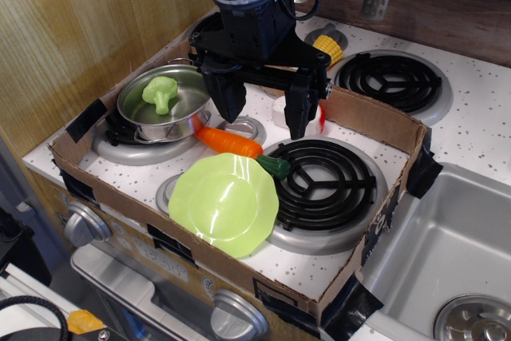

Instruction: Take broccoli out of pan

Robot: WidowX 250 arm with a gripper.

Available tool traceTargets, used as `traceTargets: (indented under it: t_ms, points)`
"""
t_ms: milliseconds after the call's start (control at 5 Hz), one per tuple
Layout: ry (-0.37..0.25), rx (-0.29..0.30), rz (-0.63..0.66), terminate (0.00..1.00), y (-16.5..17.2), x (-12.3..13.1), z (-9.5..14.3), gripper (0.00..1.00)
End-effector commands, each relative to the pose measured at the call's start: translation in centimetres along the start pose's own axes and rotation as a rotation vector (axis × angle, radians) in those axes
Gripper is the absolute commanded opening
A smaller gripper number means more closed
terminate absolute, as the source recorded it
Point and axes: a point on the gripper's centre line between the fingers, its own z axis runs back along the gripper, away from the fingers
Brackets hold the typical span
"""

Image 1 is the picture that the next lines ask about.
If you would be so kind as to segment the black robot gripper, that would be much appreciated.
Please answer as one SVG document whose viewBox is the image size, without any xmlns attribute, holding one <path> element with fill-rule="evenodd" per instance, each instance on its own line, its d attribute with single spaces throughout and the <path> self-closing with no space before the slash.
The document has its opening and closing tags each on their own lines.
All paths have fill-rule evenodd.
<svg viewBox="0 0 511 341">
<path fill-rule="evenodd" d="M 193 34 L 204 84 L 220 116 L 232 123 L 246 104 L 244 83 L 284 91 L 291 139 L 305 136 L 319 99 L 329 96 L 331 59 L 295 32 L 294 0 L 213 0 L 224 28 Z"/>
</svg>

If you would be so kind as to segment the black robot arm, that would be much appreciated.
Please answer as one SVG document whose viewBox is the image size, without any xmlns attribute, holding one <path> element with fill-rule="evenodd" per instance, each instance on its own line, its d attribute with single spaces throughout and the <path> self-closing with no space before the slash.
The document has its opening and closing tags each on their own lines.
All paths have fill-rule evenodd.
<svg viewBox="0 0 511 341">
<path fill-rule="evenodd" d="M 319 101 L 328 98 L 331 57 L 296 32 L 294 0 L 213 0 L 221 27 L 195 32 L 189 43 L 221 117 L 233 122 L 246 102 L 246 84 L 282 90 L 291 138 L 304 137 Z"/>
</svg>

